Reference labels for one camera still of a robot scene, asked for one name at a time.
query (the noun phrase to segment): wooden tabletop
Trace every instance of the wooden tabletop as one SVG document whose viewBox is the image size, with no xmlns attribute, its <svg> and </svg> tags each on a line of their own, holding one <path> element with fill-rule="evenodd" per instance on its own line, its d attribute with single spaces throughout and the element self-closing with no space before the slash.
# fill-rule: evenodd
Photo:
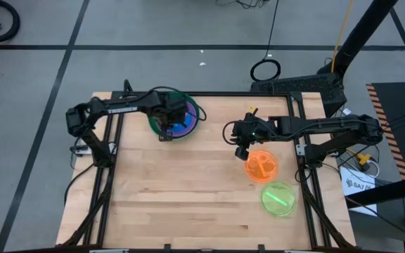
<svg viewBox="0 0 405 253">
<path fill-rule="evenodd" d="M 111 93 L 95 93 L 102 99 Z M 250 106 L 257 116 L 288 115 L 284 98 L 277 97 L 194 97 L 207 112 L 207 121 L 182 140 L 161 143 L 142 113 L 124 115 L 112 188 L 104 247 L 173 249 L 310 249 L 306 216 L 293 142 L 252 145 L 273 153 L 280 165 L 276 181 L 292 187 L 297 198 L 293 213 L 276 218 L 266 213 L 259 201 L 263 183 L 255 183 L 245 173 L 243 161 L 234 156 L 235 146 L 227 145 L 221 130 L 225 123 L 242 119 Z M 306 117 L 325 117 L 318 93 L 303 93 Z M 96 124 L 102 139 L 105 118 Z M 328 134 L 311 136 L 322 143 Z M 92 163 L 92 158 L 76 161 L 74 176 Z M 333 158 L 326 164 L 336 167 Z M 96 168 L 71 187 L 63 213 L 57 243 L 67 240 L 89 210 Z M 329 167 L 318 169 L 327 216 L 350 243 L 354 235 L 338 173 Z M 318 244 L 322 245 L 319 220 L 314 213 Z M 99 216 L 95 218 L 92 241 L 96 241 Z"/>
</svg>

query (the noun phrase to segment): orange object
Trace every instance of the orange object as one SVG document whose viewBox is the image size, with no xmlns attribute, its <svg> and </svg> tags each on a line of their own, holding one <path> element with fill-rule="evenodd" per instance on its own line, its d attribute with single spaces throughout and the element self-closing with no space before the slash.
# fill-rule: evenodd
<svg viewBox="0 0 405 253">
<path fill-rule="evenodd" d="M 254 181 L 266 183 L 273 180 L 278 173 L 278 161 L 268 151 L 256 150 L 250 152 L 246 162 L 246 174 Z"/>
</svg>

